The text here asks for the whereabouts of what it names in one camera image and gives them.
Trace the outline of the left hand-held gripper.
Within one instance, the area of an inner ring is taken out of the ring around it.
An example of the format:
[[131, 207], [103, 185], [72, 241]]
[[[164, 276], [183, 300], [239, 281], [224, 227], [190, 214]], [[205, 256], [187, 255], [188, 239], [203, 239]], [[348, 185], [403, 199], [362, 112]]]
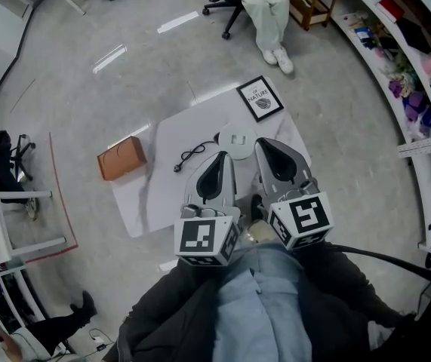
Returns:
[[[203, 161], [186, 183], [184, 200], [206, 204], [218, 200], [235, 203], [236, 178], [228, 152], [221, 151]], [[240, 236], [237, 207], [184, 205], [174, 223], [174, 254], [193, 266], [227, 266]]]

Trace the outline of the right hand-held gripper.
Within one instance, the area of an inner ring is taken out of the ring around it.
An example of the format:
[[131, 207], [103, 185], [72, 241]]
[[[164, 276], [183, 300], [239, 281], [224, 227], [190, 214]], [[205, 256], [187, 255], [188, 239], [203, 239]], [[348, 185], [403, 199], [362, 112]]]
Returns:
[[[279, 191], [291, 179], [311, 176], [305, 158], [284, 143], [260, 137], [255, 143], [260, 181], [267, 195]], [[311, 178], [298, 189], [275, 196], [269, 202], [268, 224], [287, 250], [298, 250], [324, 240], [332, 230], [332, 212], [328, 196]]]

